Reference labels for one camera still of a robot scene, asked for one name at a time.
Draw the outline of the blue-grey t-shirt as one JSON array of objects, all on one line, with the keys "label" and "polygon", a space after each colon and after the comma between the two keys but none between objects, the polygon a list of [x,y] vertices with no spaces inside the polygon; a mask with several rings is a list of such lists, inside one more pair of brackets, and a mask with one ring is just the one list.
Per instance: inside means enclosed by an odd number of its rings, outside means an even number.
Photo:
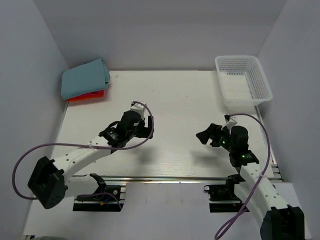
[{"label": "blue-grey t-shirt", "polygon": [[61,79],[61,97],[69,100],[83,94],[106,90],[110,71],[102,58],[66,70]]}]

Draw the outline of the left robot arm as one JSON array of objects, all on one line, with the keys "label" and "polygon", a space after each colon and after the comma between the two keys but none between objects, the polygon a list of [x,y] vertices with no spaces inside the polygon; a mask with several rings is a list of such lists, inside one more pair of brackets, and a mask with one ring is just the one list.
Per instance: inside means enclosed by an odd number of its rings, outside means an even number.
[{"label": "left robot arm", "polygon": [[68,197],[99,200],[111,196],[98,174],[74,175],[93,162],[124,149],[133,138],[151,139],[153,131],[153,116],[144,118],[140,113],[128,110],[119,121],[112,122],[88,145],[61,157],[48,159],[45,156],[39,159],[27,186],[45,209],[55,207]]}]

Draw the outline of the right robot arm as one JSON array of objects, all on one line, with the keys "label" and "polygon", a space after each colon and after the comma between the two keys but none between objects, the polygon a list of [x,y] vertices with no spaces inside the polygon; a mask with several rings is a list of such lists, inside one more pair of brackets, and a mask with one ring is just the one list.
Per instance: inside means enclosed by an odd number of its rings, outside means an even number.
[{"label": "right robot arm", "polygon": [[231,165],[237,174],[230,175],[224,190],[216,193],[217,199],[228,196],[240,199],[260,227],[263,240],[305,239],[305,216],[298,206],[291,206],[264,176],[259,160],[249,150],[248,131],[243,126],[226,126],[212,123],[195,135],[205,145],[222,147],[229,153]]}]

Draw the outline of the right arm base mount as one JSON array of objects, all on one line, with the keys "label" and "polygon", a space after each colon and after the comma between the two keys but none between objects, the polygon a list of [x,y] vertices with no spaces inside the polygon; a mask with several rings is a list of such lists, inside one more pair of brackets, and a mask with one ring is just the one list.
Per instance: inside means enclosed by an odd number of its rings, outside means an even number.
[{"label": "right arm base mount", "polygon": [[243,201],[235,195],[235,185],[245,180],[239,174],[229,175],[224,184],[210,184],[203,187],[209,195],[211,213],[236,213]]}]

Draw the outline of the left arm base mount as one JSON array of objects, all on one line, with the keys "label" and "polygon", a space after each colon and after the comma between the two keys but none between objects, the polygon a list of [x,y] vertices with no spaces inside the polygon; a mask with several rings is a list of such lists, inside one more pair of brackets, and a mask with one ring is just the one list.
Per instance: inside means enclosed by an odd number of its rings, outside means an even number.
[{"label": "left arm base mount", "polygon": [[93,179],[93,193],[85,193],[78,195],[74,199],[74,212],[120,212],[124,206],[124,192],[121,185],[107,184],[99,175],[91,173],[89,175]]}]

